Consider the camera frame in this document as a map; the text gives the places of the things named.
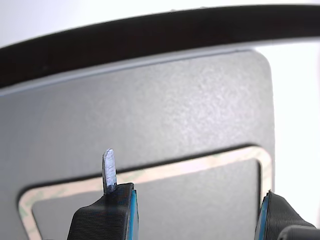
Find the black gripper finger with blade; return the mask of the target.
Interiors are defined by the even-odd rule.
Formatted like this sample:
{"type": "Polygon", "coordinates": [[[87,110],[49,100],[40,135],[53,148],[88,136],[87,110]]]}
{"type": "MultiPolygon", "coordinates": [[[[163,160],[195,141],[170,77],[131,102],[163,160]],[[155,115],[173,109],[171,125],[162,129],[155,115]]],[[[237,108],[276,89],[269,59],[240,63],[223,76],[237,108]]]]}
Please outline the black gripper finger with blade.
{"type": "Polygon", "coordinates": [[[68,240],[137,240],[139,211],[133,183],[117,184],[114,150],[102,155],[103,195],[73,215],[68,240]]]}

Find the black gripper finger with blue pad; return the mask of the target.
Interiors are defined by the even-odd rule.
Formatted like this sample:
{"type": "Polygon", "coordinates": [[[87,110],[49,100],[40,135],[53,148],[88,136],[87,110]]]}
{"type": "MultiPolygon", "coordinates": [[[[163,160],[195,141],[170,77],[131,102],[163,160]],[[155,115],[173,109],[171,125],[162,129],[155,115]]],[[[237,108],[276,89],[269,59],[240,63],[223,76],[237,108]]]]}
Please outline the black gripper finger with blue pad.
{"type": "Polygon", "coordinates": [[[255,240],[318,240],[320,230],[305,221],[287,202],[272,191],[263,198],[255,228],[255,240]]]}

